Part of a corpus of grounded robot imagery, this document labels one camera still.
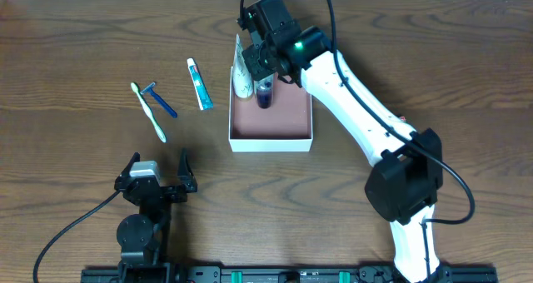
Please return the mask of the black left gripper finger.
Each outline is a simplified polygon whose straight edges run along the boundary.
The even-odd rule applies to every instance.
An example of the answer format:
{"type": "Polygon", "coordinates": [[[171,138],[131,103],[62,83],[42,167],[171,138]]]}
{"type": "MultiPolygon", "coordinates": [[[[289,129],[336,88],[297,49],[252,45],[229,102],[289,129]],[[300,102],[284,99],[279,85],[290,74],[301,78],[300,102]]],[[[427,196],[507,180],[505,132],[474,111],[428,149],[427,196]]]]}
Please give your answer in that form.
{"type": "Polygon", "coordinates": [[[184,186],[194,186],[195,176],[187,160],[187,149],[182,148],[177,170],[177,177],[184,186]]]}
{"type": "Polygon", "coordinates": [[[132,158],[130,159],[130,161],[128,162],[128,164],[126,165],[126,167],[123,169],[122,171],[122,175],[123,176],[129,176],[130,175],[130,170],[132,169],[133,165],[136,163],[136,162],[139,162],[140,161],[140,154],[138,152],[135,152],[133,155],[132,155],[132,158]]]}

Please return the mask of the white lotion tube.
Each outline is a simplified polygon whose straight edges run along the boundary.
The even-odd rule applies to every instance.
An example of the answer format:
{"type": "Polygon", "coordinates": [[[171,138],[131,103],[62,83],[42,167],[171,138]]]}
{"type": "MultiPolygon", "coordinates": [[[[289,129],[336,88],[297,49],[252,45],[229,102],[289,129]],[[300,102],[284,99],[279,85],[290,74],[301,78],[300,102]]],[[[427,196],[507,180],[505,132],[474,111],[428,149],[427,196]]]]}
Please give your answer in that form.
{"type": "Polygon", "coordinates": [[[247,70],[242,52],[243,48],[240,36],[236,35],[236,45],[232,65],[232,87],[238,98],[247,100],[253,95],[253,80],[247,70]]]}

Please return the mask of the green white toothbrush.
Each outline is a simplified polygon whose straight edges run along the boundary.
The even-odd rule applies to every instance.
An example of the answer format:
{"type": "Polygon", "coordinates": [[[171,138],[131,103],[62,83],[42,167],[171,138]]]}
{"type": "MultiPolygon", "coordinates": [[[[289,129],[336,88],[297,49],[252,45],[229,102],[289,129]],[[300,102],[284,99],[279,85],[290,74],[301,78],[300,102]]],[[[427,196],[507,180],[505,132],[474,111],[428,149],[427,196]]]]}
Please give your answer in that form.
{"type": "Polygon", "coordinates": [[[160,125],[158,124],[156,118],[154,117],[152,109],[149,107],[149,105],[147,104],[146,100],[141,95],[138,85],[135,82],[131,82],[130,83],[130,87],[131,87],[132,91],[135,93],[135,95],[137,96],[139,102],[141,103],[141,107],[142,107],[142,110],[144,111],[145,115],[148,117],[148,119],[152,123],[158,138],[160,139],[161,142],[166,143],[167,142],[167,137],[166,137],[164,131],[161,129],[160,125]]]}

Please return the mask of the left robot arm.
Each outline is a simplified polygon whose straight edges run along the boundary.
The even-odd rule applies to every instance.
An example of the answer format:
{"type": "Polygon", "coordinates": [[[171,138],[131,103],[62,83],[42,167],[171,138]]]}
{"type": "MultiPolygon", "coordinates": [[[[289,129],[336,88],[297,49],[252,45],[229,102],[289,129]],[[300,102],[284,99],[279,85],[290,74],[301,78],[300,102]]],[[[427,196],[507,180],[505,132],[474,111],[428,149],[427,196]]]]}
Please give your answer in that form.
{"type": "Polygon", "coordinates": [[[155,161],[142,161],[135,153],[114,183],[123,198],[139,208],[137,214],[124,218],[117,228],[121,247],[118,265],[119,283],[183,282],[179,266],[167,261],[167,244],[172,220],[172,205],[187,201],[197,192],[197,180],[182,150],[177,170],[178,183],[160,185],[155,161]]]}

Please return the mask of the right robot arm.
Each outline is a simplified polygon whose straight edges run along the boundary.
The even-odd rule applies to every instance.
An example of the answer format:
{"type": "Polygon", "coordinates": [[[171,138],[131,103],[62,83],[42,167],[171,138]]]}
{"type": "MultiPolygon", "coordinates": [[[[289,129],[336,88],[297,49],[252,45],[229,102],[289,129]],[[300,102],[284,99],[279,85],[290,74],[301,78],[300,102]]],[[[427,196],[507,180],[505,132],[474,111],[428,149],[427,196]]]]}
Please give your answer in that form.
{"type": "Polygon", "coordinates": [[[432,279],[440,265],[429,223],[442,185],[441,140],[382,105],[317,27],[290,34],[280,47],[266,38],[236,45],[234,63],[254,81],[277,74],[321,102],[348,130],[372,170],[365,193],[391,227],[394,265],[408,282],[432,279]]]}

